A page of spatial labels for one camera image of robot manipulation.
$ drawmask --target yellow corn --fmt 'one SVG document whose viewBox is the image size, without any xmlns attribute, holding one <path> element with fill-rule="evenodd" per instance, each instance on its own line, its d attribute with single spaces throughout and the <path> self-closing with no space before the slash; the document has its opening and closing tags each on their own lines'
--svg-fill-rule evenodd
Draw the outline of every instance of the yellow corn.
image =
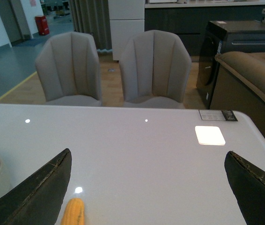
<svg viewBox="0 0 265 225">
<path fill-rule="evenodd" d="M 61 225 L 84 225 L 84 202 L 80 198 L 69 200 Z"/>
</svg>

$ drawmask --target chair backrest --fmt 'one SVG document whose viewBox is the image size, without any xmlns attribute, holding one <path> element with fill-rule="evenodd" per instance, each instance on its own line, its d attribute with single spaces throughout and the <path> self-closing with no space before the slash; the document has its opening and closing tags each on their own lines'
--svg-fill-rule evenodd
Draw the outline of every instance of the chair backrest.
<svg viewBox="0 0 265 225">
<path fill-rule="evenodd" d="M 132 37 L 119 64 L 125 101 L 154 95 L 182 103 L 191 58 L 176 34 L 150 30 Z"/>
<path fill-rule="evenodd" d="M 90 34 L 68 32 L 49 38 L 35 65 L 46 101 L 71 95 L 101 100 L 100 64 Z"/>
</svg>

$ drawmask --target beige sofa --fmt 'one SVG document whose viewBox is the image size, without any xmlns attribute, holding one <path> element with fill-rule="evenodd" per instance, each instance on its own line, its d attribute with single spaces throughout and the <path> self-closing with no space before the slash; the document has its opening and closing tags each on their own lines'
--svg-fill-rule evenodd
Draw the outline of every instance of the beige sofa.
<svg viewBox="0 0 265 225">
<path fill-rule="evenodd" d="M 227 52 L 220 63 L 210 109 L 231 109 L 251 117 L 265 137 L 265 53 Z"/>
</svg>

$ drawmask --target glossy white tabletop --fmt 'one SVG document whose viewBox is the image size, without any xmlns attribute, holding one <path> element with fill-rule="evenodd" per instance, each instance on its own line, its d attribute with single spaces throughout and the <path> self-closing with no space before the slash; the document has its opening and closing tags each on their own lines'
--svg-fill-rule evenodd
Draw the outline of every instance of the glossy white tabletop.
<svg viewBox="0 0 265 225">
<path fill-rule="evenodd" d="M 235 115 L 238 122 L 201 120 L 198 110 L 0 105 L 0 156 L 15 186 L 70 149 L 56 224 L 81 197 L 87 225 L 245 225 L 224 159 L 233 150 L 265 170 L 265 140 Z M 195 126 L 219 127 L 225 145 L 200 145 Z"/>
</svg>

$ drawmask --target black appliance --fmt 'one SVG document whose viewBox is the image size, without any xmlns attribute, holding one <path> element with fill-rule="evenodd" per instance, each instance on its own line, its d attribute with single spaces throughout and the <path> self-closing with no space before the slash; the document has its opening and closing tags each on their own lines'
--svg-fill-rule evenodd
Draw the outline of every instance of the black appliance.
<svg viewBox="0 0 265 225">
<path fill-rule="evenodd" d="M 265 52 L 265 24 L 258 21 L 209 21 L 199 56 L 197 89 L 209 109 L 216 85 L 219 63 L 217 53 Z"/>
</svg>

